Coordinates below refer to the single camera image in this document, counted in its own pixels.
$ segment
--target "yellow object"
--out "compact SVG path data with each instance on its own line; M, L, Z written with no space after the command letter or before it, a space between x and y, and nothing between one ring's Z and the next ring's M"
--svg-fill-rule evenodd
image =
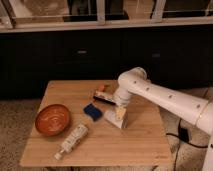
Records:
M115 113L116 113L116 120L120 121L123 120L125 114L126 114L126 108L122 106L116 106L115 107Z

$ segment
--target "floor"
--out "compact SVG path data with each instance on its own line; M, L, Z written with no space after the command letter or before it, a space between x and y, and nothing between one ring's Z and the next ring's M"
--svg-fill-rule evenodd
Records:
M199 88L182 90L199 97L213 100L213 88ZM31 100L9 100L0 101L0 171L45 171L46 168L22 168L19 166L27 136L30 133L32 124L39 107L40 99ZM170 112L160 109L166 132L177 134L177 127L180 119ZM209 136L193 125L181 121L181 126L190 132L190 142L196 145L207 145ZM202 169L206 149L192 147L173 136L168 136L173 158L177 156L176 171L199 171ZM150 167L84 167L74 168L80 171L145 171ZM69 170L68 168L57 168L57 170ZM171 167L154 167L155 171L172 171Z

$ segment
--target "white bottle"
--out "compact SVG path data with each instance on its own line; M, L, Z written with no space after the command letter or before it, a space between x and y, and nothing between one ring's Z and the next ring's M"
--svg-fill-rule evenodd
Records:
M61 150L55 154L55 159L60 160L65 152L71 152L87 133L88 128L85 125L78 125L61 144Z

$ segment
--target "wooden bowl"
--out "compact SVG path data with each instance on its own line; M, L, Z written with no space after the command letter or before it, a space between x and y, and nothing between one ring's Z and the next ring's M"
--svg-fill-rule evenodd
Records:
M61 104L53 104L42 109L35 120L35 127L45 136L61 133L70 123L70 111Z

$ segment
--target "blue object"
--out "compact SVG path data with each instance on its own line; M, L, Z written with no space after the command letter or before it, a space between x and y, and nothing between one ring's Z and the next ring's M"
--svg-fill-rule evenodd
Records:
M92 103L84 108L84 112L92 117L93 121L96 121L102 116L102 112L100 111L100 109L96 108Z

